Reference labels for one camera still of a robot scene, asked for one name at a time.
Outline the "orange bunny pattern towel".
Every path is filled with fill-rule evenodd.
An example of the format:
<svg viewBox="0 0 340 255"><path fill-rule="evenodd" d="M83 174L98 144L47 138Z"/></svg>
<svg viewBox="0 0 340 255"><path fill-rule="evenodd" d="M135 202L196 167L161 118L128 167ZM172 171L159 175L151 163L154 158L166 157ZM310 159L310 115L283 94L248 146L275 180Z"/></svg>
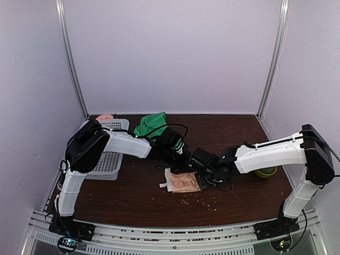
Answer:
<svg viewBox="0 0 340 255"><path fill-rule="evenodd" d="M165 183L159 184L159 187L166 188L171 193L191 193L201 191L194 173L174 174L170 168L164 171Z"/></svg>

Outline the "green microfiber towel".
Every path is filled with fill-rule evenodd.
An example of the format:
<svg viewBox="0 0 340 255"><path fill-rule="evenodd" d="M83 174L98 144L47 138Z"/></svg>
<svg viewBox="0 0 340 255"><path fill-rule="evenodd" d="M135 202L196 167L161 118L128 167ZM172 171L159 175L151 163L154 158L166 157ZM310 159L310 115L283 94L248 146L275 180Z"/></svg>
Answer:
<svg viewBox="0 0 340 255"><path fill-rule="evenodd" d="M161 112L142 117L139 125L134 128L133 134L137 138L144 138L156 145L156 139L162 134L166 127L179 132L184 138L189 130L188 127L183 124L168 123L167 114Z"/></svg>

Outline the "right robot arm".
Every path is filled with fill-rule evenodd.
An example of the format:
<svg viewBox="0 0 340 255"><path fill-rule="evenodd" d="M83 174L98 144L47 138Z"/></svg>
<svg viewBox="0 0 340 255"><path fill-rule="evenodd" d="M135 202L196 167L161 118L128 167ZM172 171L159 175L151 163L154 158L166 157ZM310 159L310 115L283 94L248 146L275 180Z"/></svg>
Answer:
<svg viewBox="0 0 340 255"><path fill-rule="evenodd" d="M218 184L264 168L302 165L299 184L285 199L280 217L272 224L273 231L282 235L292 227L293 219L317 190L335 178L332 156L333 151L319 132L311 124L305 124L291 136L264 143L245 142L225 148L219 156L197 148L188 166L204 175L208 183Z"/></svg>

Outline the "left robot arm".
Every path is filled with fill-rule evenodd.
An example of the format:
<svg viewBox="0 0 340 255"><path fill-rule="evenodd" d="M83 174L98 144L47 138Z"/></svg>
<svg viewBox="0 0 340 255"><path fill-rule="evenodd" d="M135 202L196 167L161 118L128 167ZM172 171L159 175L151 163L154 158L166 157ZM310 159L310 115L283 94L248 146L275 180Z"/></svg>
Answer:
<svg viewBox="0 0 340 255"><path fill-rule="evenodd" d="M185 135L163 124L145 134L125 129L110 129L96 120L89 120L67 142L59 170L62 181L54 202L58 216L55 226L65 236L73 235L76 223L70 220L82 184L106 154L129 155L140 159L164 162L176 172L184 170L191 153Z"/></svg>

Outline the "green bowl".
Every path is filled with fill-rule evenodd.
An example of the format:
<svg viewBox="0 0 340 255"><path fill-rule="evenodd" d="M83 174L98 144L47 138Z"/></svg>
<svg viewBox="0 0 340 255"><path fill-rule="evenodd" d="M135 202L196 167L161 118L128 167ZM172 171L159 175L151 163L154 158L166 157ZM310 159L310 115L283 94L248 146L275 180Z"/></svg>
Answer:
<svg viewBox="0 0 340 255"><path fill-rule="evenodd" d="M277 172L277 167L262 168L255 171L260 178L267 179Z"/></svg>

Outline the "white perforated plastic basket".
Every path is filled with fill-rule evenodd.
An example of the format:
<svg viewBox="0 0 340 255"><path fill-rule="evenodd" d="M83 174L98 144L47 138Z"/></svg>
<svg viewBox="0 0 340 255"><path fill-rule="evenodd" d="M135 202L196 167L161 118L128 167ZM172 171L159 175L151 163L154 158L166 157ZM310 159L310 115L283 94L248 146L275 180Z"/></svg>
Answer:
<svg viewBox="0 0 340 255"><path fill-rule="evenodd" d="M109 129L128 130L130 122L126 119L112 119L98 121L102 126ZM115 181L122 164L123 155L117 152L104 152L96 167L88 173L86 180Z"/></svg>

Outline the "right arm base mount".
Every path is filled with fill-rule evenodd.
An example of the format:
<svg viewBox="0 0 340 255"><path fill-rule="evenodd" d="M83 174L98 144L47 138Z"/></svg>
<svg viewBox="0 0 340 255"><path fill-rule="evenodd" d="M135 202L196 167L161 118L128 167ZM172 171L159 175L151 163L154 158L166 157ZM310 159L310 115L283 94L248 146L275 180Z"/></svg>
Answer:
<svg viewBox="0 0 340 255"><path fill-rule="evenodd" d="M257 240L270 240L271 248L276 252L286 252L293 246L291 234L300 229L297 219L280 216L277 219L254 224Z"/></svg>

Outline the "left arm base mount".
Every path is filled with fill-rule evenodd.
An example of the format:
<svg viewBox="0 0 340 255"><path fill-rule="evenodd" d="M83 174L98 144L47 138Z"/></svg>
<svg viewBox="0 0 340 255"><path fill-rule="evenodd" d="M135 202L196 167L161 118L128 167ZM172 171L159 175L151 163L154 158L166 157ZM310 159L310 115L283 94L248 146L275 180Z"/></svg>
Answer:
<svg viewBox="0 0 340 255"><path fill-rule="evenodd" d="M53 212L49 225L50 232L60 235L57 248L61 253L74 252L83 241L91 241L95 232L95 225L75 221L72 216L61 217Z"/></svg>

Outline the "right aluminium frame post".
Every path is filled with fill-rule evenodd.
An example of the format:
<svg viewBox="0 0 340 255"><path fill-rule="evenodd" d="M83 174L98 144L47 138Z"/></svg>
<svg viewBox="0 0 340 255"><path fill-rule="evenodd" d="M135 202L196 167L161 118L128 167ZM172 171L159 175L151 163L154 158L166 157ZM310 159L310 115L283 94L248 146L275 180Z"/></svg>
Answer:
<svg viewBox="0 0 340 255"><path fill-rule="evenodd" d="M278 69L279 59L283 50L283 44L285 40L285 34L287 29L287 20L290 9L290 1L282 0L280 6L280 13L278 18L278 25L276 31L276 38L274 42L274 49L270 61L268 75L266 78L265 88L262 94L261 102L257 112L257 118L263 120L265 118L265 112L271 99L271 94L274 89L274 83L276 79L276 73Z"/></svg>

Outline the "aluminium frame post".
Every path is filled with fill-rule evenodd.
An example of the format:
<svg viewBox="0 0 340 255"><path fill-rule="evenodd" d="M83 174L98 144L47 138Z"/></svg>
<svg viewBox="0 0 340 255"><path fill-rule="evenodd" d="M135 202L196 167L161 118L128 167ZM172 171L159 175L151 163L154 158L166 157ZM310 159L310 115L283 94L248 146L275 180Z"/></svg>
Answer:
<svg viewBox="0 0 340 255"><path fill-rule="evenodd" d="M78 78L77 70L75 67L74 57L72 54L70 36L68 32L67 20L66 20L66 14L65 14L64 1L56 0L55 4L56 4L56 12L57 12L57 17L59 21L59 26L60 26L61 33L62 33L65 53L66 53L67 66L68 66L70 76L71 76L71 81L73 84L73 88L75 90L76 98L81 108L82 115L85 119L87 119L89 117L89 113L88 113L86 103L84 100L84 96L83 96L83 93L80 87L79 78Z"/></svg>
<svg viewBox="0 0 340 255"><path fill-rule="evenodd" d="M262 94L261 102L257 112L257 118L263 120L265 118L265 112L271 99L271 94L274 89L274 83L276 79L276 73L278 69L279 59L283 50L283 44L285 40L285 34L287 29L287 20L290 9L290 1L282 0L280 6L280 13L278 18L278 25L276 31L276 38L274 42L274 49L270 61L268 75L266 78L265 88Z"/></svg>

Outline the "left aluminium frame post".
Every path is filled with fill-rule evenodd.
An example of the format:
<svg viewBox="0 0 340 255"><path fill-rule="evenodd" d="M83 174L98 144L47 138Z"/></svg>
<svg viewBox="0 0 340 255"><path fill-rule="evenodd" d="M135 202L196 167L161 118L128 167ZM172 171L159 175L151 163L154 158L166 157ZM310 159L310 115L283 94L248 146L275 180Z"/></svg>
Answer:
<svg viewBox="0 0 340 255"><path fill-rule="evenodd" d="M88 113L86 103L84 100L84 96L83 96L83 93L80 87L79 78L78 78L77 70L75 67L74 57L72 54L70 36L68 32L67 20L66 20L66 14L65 14L64 1L56 0L55 4L56 4L56 12L57 12L57 17L59 21L59 26L60 26L61 33L62 33L65 53L66 53L67 66L68 66L70 76L71 76L71 81L73 84L73 88L75 90L76 98L81 108L82 115L85 119L87 119L89 117L89 113Z"/></svg>

